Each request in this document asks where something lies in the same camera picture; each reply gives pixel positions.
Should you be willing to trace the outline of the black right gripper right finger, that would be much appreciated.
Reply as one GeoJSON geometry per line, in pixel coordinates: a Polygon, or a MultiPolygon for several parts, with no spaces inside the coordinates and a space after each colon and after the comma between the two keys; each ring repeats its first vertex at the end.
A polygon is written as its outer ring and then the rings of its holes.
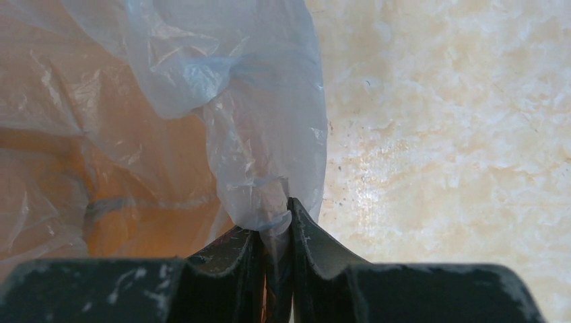
{"type": "Polygon", "coordinates": [[[499,264],[372,263],[288,201],[297,322],[543,322],[520,277],[499,264]]]}

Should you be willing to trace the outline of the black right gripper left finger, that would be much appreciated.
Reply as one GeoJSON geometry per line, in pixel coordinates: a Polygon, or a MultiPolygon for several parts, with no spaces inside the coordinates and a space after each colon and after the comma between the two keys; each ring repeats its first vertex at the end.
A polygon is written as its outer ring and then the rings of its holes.
{"type": "Polygon", "coordinates": [[[187,258],[31,260],[1,285],[1,321],[259,322],[262,254],[234,227],[187,258]]]}

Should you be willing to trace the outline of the orange plastic bin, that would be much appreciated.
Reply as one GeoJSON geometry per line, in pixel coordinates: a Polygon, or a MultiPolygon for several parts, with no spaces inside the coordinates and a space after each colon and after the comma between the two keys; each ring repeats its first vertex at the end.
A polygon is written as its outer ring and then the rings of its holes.
{"type": "Polygon", "coordinates": [[[162,118],[124,1],[1,2],[1,266],[192,254],[219,214],[200,114],[162,118]]]}

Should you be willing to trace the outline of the light blue trash bag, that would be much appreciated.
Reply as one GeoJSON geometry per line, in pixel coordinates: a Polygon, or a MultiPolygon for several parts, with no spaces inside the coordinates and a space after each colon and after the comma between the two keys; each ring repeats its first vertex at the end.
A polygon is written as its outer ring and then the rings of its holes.
{"type": "Polygon", "coordinates": [[[303,1],[124,1],[131,59],[162,118],[200,114],[219,214],[279,238],[287,197],[317,219],[327,115],[303,1]]]}

